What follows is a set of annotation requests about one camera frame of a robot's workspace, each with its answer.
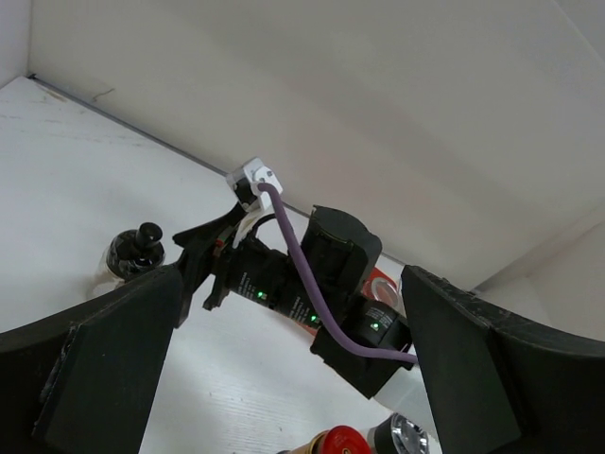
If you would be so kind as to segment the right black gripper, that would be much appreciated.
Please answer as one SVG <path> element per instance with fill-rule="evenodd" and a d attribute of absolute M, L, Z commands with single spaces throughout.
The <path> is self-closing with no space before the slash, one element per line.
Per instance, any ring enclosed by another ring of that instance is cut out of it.
<path fill-rule="evenodd" d="M 219 237 L 245 214 L 237 203 L 225 215 L 173 236 L 182 247 L 177 269 L 183 290 L 176 328 L 188 318 L 194 293 L 212 271 L 215 282 L 205 309 L 220 306 L 233 292 L 316 330 L 311 352 L 367 398 L 376 396 L 399 368 L 411 369 L 409 363 L 363 358 L 341 347 L 312 306 L 291 256 L 268 247 L 255 229 L 237 247 L 221 241 L 214 261 Z M 315 206 L 301 247 L 325 303 L 350 340 L 372 349 L 409 351 L 411 335 L 405 317 L 361 293 L 382 251 L 376 235 L 350 214 Z"/>

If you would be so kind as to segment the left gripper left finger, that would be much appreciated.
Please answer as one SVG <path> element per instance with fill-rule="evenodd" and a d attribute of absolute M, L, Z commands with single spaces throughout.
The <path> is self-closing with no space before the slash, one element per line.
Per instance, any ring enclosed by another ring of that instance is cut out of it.
<path fill-rule="evenodd" d="M 163 266 L 2 333 L 2 452 L 138 452 L 181 295 Z"/>

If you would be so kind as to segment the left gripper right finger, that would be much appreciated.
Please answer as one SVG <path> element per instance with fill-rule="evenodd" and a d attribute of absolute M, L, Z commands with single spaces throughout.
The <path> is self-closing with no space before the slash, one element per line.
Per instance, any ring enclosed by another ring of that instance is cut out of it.
<path fill-rule="evenodd" d="M 604 344 L 404 267 L 403 300 L 445 453 L 601 453 Z"/>

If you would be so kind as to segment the black faceted lid jar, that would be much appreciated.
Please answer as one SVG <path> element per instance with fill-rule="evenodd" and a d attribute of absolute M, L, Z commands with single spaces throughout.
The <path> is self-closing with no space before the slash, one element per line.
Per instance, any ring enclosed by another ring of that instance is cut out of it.
<path fill-rule="evenodd" d="M 163 230 L 153 222 L 121 232 L 101 255 L 89 299 L 111 292 L 164 264 Z"/>

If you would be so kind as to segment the black silver lid shaker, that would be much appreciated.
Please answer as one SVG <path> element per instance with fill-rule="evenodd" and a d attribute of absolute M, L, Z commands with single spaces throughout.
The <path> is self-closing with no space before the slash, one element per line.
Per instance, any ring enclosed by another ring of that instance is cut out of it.
<path fill-rule="evenodd" d="M 399 413 L 393 413 L 366 435 L 371 453 L 428 454 L 426 431 Z"/>

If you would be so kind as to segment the red lid sauce jar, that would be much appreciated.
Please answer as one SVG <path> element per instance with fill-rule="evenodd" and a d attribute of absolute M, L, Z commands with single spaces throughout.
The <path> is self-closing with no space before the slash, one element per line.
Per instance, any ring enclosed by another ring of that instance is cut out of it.
<path fill-rule="evenodd" d="M 371 454 L 365 437 L 355 428 L 335 426 L 317 434 L 305 445 L 283 450 L 286 454 Z"/>

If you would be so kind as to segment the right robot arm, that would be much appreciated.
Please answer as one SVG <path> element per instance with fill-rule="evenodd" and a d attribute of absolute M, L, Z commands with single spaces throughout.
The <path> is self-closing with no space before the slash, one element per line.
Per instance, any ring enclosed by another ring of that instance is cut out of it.
<path fill-rule="evenodd" d="M 203 306 L 212 310 L 231 293 L 264 306 L 315 331 L 313 354 L 365 397 L 399 412 L 429 432 L 435 425 L 419 365 L 363 358 L 329 334 L 303 286 L 290 254 L 271 249 L 257 236 L 275 217 L 246 216 L 240 205 L 226 215 L 174 235 L 182 248 L 182 314 L 193 293 L 209 277 L 215 281 Z M 302 239 L 302 251 L 336 323 L 364 347 L 408 353 L 412 339 L 406 318 L 362 292 L 382 251 L 380 239 L 357 218 L 335 208 L 315 206 Z"/>

